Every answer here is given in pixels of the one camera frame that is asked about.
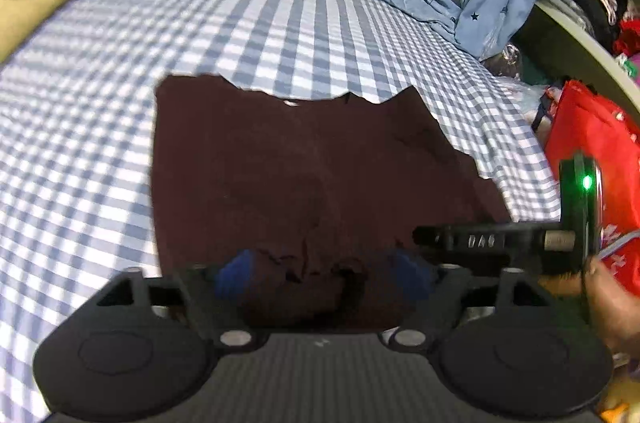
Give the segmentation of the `person's right hand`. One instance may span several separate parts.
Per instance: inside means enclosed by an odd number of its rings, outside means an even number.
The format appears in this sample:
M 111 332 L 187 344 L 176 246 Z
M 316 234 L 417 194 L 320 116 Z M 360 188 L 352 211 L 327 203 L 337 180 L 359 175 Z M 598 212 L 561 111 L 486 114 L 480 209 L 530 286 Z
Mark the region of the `person's right hand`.
M 596 257 L 582 273 L 542 276 L 538 282 L 556 296 L 586 295 L 591 325 L 614 353 L 639 359 L 639 298 L 629 293 Z

